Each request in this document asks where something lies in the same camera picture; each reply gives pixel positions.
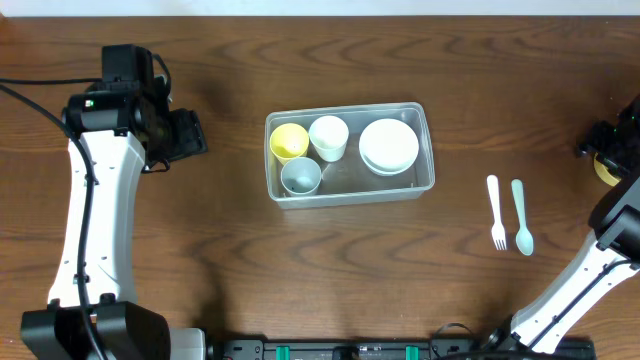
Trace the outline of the yellow plastic bowl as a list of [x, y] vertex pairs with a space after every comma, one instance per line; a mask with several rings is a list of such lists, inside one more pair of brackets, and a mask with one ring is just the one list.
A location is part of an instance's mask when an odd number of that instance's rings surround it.
[[593, 157], [593, 166], [596, 175], [607, 185], [614, 187], [620, 182], [620, 178], [612, 175], [607, 167]]

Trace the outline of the yellow plastic cup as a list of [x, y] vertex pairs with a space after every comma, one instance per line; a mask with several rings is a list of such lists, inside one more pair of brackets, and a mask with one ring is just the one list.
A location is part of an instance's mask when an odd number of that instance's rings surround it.
[[286, 123], [278, 126], [270, 135], [269, 148], [280, 164], [305, 157], [309, 148], [307, 130], [299, 124]]

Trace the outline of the grey plastic cup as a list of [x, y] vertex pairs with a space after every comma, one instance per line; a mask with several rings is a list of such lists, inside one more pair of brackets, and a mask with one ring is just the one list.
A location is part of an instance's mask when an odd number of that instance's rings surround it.
[[314, 160], [308, 157], [298, 157], [283, 166], [280, 180], [291, 196], [313, 196], [319, 189], [322, 171]]

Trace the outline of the white plastic fork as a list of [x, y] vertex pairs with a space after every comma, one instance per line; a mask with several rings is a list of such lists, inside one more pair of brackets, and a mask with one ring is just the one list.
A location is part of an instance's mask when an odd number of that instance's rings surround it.
[[489, 175], [486, 179], [489, 200], [492, 208], [494, 223], [491, 227], [491, 236], [497, 250], [507, 249], [506, 230], [502, 223], [499, 181], [495, 175]]

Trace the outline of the cream plastic cup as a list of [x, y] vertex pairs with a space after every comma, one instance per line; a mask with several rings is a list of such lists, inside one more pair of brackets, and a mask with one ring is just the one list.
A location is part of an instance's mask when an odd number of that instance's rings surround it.
[[312, 123], [309, 138], [317, 154], [324, 161], [336, 162], [342, 158], [346, 150], [349, 129], [341, 118], [326, 115]]

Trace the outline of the cream plastic bowl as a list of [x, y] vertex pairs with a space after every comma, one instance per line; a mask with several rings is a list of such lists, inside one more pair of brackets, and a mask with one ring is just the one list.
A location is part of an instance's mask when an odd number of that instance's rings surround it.
[[383, 170], [398, 169], [402, 164], [416, 160], [419, 142], [416, 133], [397, 119], [379, 119], [361, 133], [359, 153]]

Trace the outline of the grey plastic bowl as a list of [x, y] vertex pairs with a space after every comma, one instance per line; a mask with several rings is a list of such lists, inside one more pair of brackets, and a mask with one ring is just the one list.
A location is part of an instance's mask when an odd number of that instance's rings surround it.
[[415, 163], [415, 160], [412, 160], [410, 162], [407, 162], [406, 164], [402, 164], [398, 169], [383, 170], [382, 168], [377, 167], [366, 156], [362, 156], [362, 161], [364, 162], [364, 164], [367, 166], [367, 168], [370, 171], [372, 171], [374, 174], [379, 175], [379, 176], [395, 176], [395, 175], [399, 175], [399, 174], [405, 172], [406, 170], [408, 170]]

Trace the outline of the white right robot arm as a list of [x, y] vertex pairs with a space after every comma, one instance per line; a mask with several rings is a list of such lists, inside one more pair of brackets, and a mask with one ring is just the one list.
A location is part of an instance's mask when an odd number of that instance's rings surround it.
[[534, 302], [510, 320], [500, 350], [553, 353], [567, 331], [604, 295], [639, 273], [639, 99], [601, 121], [577, 145], [617, 183], [595, 206], [576, 257]]

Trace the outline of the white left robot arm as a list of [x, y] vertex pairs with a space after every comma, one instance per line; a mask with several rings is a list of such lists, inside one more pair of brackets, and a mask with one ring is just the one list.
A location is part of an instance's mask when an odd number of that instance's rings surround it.
[[101, 56], [101, 79], [60, 118], [71, 163], [63, 254], [46, 308], [22, 316], [22, 341], [39, 359], [203, 359], [201, 329], [173, 329], [138, 304], [132, 266], [139, 179], [204, 153], [200, 121], [170, 108], [157, 54], [126, 44]]

